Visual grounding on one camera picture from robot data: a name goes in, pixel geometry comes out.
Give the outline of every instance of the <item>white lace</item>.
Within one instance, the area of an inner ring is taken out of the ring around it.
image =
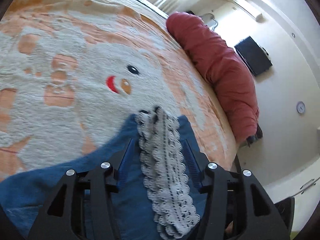
[[[181,238],[198,223],[200,216],[188,195],[178,119],[158,107],[152,113],[140,112],[136,121],[144,186],[156,213],[157,230],[165,240]]]

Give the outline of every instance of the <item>orange and white blanket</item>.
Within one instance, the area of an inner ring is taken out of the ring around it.
[[[14,0],[0,22],[0,180],[66,162],[155,105],[230,169],[231,128],[165,19],[136,0]]]

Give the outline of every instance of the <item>cartoon eye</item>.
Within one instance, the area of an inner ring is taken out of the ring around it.
[[[138,70],[138,69],[136,69],[134,66],[127,65],[127,69],[128,69],[132,74],[140,75],[139,70]]]

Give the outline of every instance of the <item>red cushion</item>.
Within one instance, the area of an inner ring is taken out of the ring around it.
[[[199,73],[213,86],[237,143],[254,135],[259,116],[254,82],[234,50],[197,16],[174,13],[166,25]]]

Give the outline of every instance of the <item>metal bolt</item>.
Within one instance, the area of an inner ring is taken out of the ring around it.
[[[243,175],[244,175],[244,176],[250,177],[251,174],[252,174],[251,171],[248,171],[248,170],[244,170],[244,171],[243,171]]]
[[[107,168],[109,168],[109,167],[110,167],[110,163],[107,163],[107,162],[101,163],[101,168],[107,169]]]
[[[209,164],[208,164],[208,167],[209,167],[209,169],[214,170],[214,169],[216,169],[216,168],[218,167],[218,165],[215,164],[215,163],[209,163]]]
[[[72,176],[73,174],[75,174],[74,170],[67,170],[67,172],[66,172],[67,176]]]

